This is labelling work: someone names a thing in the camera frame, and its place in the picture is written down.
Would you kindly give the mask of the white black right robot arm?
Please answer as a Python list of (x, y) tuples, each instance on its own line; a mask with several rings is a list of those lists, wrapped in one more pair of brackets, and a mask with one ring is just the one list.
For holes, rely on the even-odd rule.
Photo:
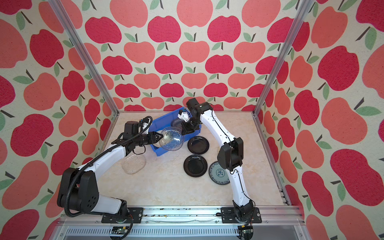
[(213, 107), (199, 103), (195, 98), (188, 100), (188, 111), (179, 111), (182, 120), (180, 136), (192, 134), (205, 125), (221, 147), (217, 156), (220, 166), (229, 176), (233, 190), (234, 214), (236, 220), (244, 225), (250, 224), (256, 213), (255, 202), (248, 196), (243, 177), (244, 142), (233, 136), (217, 118)]

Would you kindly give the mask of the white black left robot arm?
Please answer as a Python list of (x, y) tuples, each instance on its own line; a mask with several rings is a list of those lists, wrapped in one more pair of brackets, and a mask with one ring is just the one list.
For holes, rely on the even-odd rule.
[(121, 133), (100, 155), (78, 168), (64, 171), (57, 205), (71, 218), (88, 214), (131, 220), (127, 202), (101, 195), (98, 180), (115, 163), (133, 153), (136, 147), (158, 143), (163, 137), (157, 132), (136, 135)]

